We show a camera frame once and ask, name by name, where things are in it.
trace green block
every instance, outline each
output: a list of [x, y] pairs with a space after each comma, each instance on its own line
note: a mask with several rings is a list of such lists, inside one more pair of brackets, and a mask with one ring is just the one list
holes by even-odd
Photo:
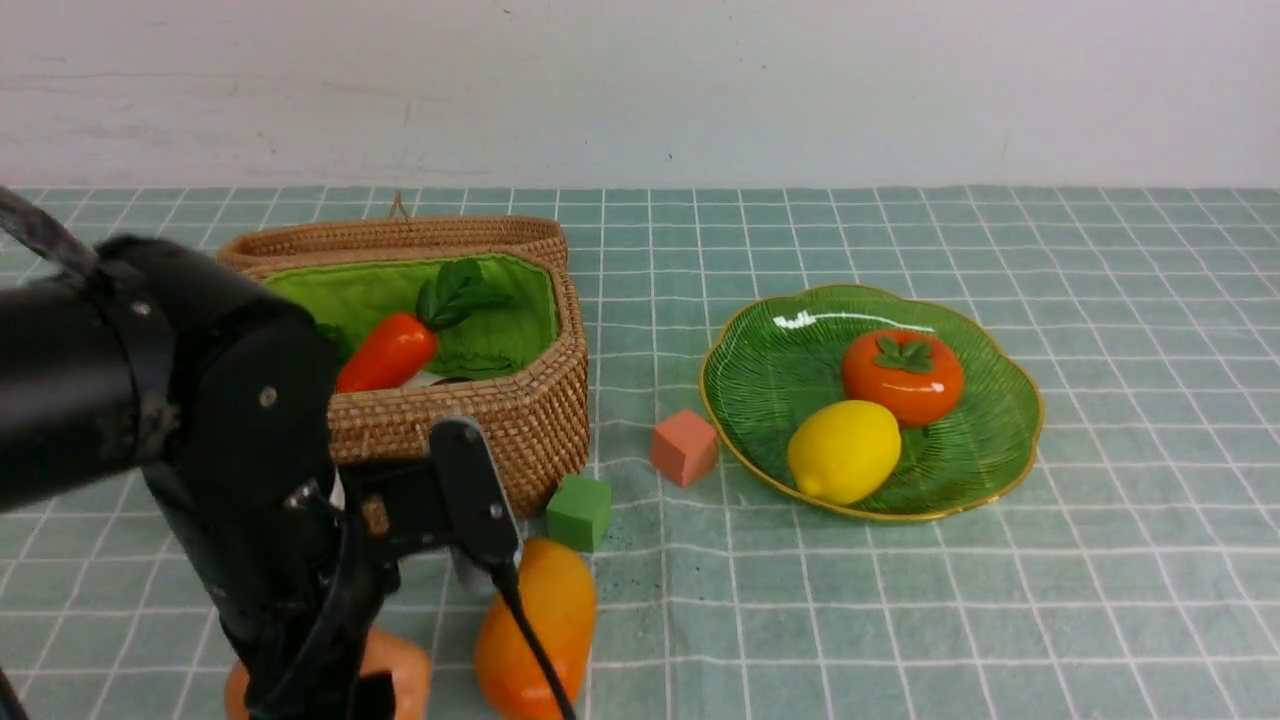
[[547, 534], [579, 552], [594, 552], [613, 518], [613, 488], [582, 475], [564, 475], [547, 505]]

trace toy lemon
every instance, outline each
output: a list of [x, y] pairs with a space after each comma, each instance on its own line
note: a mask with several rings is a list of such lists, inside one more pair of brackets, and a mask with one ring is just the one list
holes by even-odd
[[902, 436], [893, 414], [861, 400], [814, 413], [787, 443], [796, 488], [832, 505], [852, 505], [876, 492], [901, 455]]

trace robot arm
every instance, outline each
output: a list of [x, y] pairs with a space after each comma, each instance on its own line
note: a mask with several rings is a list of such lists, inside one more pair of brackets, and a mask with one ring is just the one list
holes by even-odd
[[[477, 425], [438, 421], [425, 457], [334, 466], [339, 363], [303, 309], [170, 241], [83, 246], [3, 187], [0, 228], [60, 270], [0, 291], [0, 512], [141, 468], [255, 720], [389, 717], [385, 687], [357, 679], [365, 638], [398, 560], [451, 546], [494, 578], [572, 717], [521, 623], [520, 537]], [[6, 687], [0, 717], [20, 719]]]

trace toy persimmon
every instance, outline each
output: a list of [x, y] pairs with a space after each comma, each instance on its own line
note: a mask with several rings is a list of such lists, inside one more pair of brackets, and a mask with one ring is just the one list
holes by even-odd
[[858, 337], [840, 365], [845, 396], [883, 405], [904, 428], [937, 423], [964, 395], [964, 368], [941, 340], [904, 329]]

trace pink block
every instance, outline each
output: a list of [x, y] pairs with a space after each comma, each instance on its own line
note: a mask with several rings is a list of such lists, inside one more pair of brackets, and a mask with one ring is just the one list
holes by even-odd
[[649, 462], [668, 480], [687, 488], [716, 466], [718, 439], [707, 420], [692, 410], [681, 410], [653, 429]]

